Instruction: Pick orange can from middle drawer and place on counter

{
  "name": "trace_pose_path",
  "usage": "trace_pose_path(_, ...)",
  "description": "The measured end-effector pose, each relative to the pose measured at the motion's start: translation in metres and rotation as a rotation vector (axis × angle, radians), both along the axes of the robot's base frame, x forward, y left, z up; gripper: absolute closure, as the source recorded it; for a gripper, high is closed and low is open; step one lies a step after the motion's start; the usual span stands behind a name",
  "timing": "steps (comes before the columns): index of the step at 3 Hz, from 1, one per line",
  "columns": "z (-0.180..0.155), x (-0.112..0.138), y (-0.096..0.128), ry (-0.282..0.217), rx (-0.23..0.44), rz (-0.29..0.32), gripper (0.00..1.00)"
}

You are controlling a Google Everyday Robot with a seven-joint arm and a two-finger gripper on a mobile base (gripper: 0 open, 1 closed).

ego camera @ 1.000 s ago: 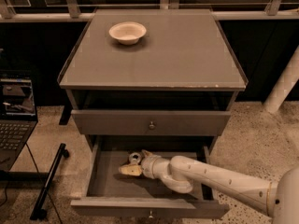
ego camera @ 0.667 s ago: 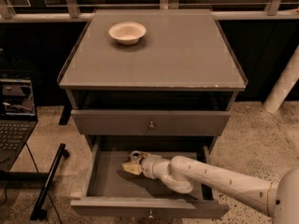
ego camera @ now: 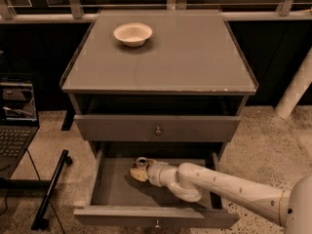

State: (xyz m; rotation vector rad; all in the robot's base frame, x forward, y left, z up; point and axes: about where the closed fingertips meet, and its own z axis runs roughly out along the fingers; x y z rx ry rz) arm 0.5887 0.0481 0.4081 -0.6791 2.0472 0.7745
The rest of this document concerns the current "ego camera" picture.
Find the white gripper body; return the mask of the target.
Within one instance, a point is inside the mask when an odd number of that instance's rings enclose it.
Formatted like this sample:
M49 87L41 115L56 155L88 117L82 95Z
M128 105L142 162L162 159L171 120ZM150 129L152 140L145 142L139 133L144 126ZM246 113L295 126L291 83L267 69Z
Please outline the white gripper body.
M166 186L165 172L170 167L165 162L155 162L147 169L148 180L152 185L158 187Z

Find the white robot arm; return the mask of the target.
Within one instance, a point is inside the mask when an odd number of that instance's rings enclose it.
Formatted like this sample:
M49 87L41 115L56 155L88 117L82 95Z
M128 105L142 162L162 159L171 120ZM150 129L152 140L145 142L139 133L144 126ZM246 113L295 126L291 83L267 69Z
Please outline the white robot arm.
M131 176L154 186L168 188L177 198L198 202L204 189L282 226L285 234L312 234L312 175L282 190L193 163L175 167L166 162L139 157Z

